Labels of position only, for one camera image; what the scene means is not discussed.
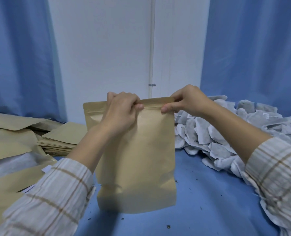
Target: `stack of kraft paper bags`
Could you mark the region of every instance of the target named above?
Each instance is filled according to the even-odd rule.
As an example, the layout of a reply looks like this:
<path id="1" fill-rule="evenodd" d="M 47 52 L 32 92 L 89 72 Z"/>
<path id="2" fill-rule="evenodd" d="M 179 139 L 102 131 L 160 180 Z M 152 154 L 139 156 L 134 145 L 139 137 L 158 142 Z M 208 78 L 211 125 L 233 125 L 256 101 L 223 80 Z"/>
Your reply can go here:
<path id="1" fill-rule="evenodd" d="M 0 114 L 0 224 L 2 213 L 66 156 L 86 134 L 85 125 Z"/>

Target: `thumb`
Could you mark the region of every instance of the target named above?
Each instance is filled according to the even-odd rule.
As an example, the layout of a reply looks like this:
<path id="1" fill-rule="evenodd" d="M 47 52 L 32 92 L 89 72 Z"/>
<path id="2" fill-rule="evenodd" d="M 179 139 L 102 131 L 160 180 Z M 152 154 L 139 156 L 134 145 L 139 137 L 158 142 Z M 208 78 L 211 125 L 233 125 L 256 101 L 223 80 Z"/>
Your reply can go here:
<path id="1" fill-rule="evenodd" d="M 183 101 L 175 102 L 175 103 L 167 103 L 163 105 L 161 108 L 162 113 L 167 113 L 167 112 L 178 112 L 179 110 L 182 110 L 183 108 Z"/>

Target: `striped shirt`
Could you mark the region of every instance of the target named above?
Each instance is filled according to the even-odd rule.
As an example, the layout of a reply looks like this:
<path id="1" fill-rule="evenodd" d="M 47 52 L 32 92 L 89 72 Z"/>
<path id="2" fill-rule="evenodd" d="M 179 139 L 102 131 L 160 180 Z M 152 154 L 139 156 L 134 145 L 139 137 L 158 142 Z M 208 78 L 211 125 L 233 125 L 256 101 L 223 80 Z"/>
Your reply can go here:
<path id="1" fill-rule="evenodd" d="M 291 145 L 271 138 L 246 164 L 245 178 L 260 194 L 265 212 L 291 235 Z M 93 193 L 92 173 L 65 158 L 3 214 L 0 236 L 73 235 Z"/>

